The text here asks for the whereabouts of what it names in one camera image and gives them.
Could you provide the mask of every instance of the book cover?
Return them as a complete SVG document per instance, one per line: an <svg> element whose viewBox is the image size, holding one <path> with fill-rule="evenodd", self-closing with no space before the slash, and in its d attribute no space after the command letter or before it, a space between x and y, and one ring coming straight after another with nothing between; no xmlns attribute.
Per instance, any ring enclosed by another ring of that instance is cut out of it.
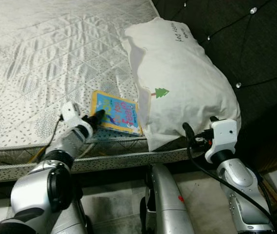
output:
<svg viewBox="0 0 277 234"><path fill-rule="evenodd" d="M137 119L137 103L120 97L112 96L102 91L92 94L91 115L96 111L105 110L101 126L104 128L142 135L142 129Z"/></svg>

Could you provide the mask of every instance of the black headboard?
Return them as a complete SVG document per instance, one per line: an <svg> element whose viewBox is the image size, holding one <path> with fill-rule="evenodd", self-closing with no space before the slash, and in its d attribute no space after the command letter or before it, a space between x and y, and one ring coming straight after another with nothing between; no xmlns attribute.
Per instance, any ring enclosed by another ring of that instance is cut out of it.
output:
<svg viewBox="0 0 277 234"><path fill-rule="evenodd" d="M161 17L186 23L226 75L241 108L238 148L277 133L277 0L153 0Z"/></svg>

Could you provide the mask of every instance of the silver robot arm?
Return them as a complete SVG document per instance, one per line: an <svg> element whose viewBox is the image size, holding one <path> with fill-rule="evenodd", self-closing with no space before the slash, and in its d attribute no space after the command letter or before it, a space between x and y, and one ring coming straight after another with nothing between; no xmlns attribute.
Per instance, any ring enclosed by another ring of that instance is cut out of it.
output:
<svg viewBox="0 0 277 234"><path fill-rule="evenodd" d="M267 212L268 205L258 190L256 175L238 158L234 157L237 143L237 123L231 119L214 121L212 146L206 152L205 159L218 164L217 174L220 178L248 195ZM274 227L268 217L257 207L238 193L221 184L229 201L229 210L238 233L263 234L274 233Z"/></svg>
<svg viewBox="0 0 277 234"><path fill-rule="evenodd" d="M77 106L68 102L61 112L69 129L46 149L43 160L15 183L11 193L15 216L0 222L0 234L49 234L61 211L70 206L74 198L70 169L104 111L81 119Z"/></svg>

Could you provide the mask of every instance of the cable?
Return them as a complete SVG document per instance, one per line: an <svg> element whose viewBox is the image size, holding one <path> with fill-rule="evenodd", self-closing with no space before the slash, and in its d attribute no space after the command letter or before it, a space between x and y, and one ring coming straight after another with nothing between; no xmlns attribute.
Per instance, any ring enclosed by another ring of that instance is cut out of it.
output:
<svg viewBox="0 0 277 234"><path fill-rule="evenodd" d="M51 145L51 143L52 143L52 141L53 141L53 139L54 139L54 136L55 136L56 130L57 130L57 126L58 126L58 124L59 124L60 121L61 121L61 117L60 117L60 118L58 119L58 121L56 122L54 131L53 131L53 134L52 134L52 137L51 137L49 143L48 143L46 146L42 147L42 148L37 152L37 154L34 155L34 156L29 160L28 163L32 163L35 159L38 159L39 162L41 161L42 155L44 154L44 152L45 152L45 150L47 149L47 147L49 147L49 146Z"/></svg>
<svg viewBox="0 0 277 234"><path fill-rule="evenodd" d="M242 162L244 163L244 165L250 169L256 176L258 182L259 182L259 187L260 189L263 191L263 194L264 194L264 197L265 197L265 200L267 202L267 205L268 205L268 209L269 209L269 212L270 212L270 215L272 216L272 218L274 219L274 213L273 213L273 209L272 209L272 206L271 206L271 201L270 201L270 198L267 194L267 191L264 187L264 183L263 183L263 177L260 175L260 173L258 172L258 170L250 167L250 165L248 165L244 160L242 160Z"/></svg>
<svg viewBox="0 0 277 234"><path fill-rule="evenodd" d="M262 190L262 192L264 194L265 200L266 200L267 205L268 205L269 212L270 212L270 214L273 218L273 209L272 209L272 206L271 206L271 201L270 201L269 196L267 194L267 191L264 187L264 184L261 181L259 182L259 187L260 187L260 189Z"/></svg>
<svg viewBox="0 0 277 234"><path fill-rule="evenodd" d="M186 133L186 138L187 138L187 154L188 157L190 159L190 161L201 171L203 171L204 173L206 173L207 175L209 175L210 177L212 177L213 179L217 180L219 183L222 183L223 185L227 186L229 189L233 190L234 192L238 193L240 196L242 196L244 199L246 199L247 201L249 201L252 205L254 205L256 208L258 208L261 212L263 212L267 218L270 220L270 222L272 223L273 227L275 228L275 233L277 234L277 225L274 221L274 219L272 218L272 216L262 207L260 206L257 202L255 202L252 198L250 198L248 195L246 195L245 193L241 192L239 189L237 189L236 187L232 186L231 184L229 184L228 182L226 182L225 180L213 175L212 173L210 173L209 171L207 171L206 169L204 169L203 167L201 167L198 163L196 163L191 155L190 152L190 142L191 140L189 139L188 136L188 132L185 131Z"/></svg>

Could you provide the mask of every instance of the pillowcase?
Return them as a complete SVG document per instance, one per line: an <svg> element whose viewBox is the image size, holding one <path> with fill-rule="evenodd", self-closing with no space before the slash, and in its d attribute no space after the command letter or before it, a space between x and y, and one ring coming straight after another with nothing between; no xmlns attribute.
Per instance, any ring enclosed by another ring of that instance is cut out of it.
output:
<svg viewBox="0 0 277 234"><path fill-rule="evenodd" d="M241 126L240 108L224 74L213 65L187 25L161 19L127 28L122 44L138 89L138 117L153 151L185 136L188 122L197 134L210 117Z"/></svg>

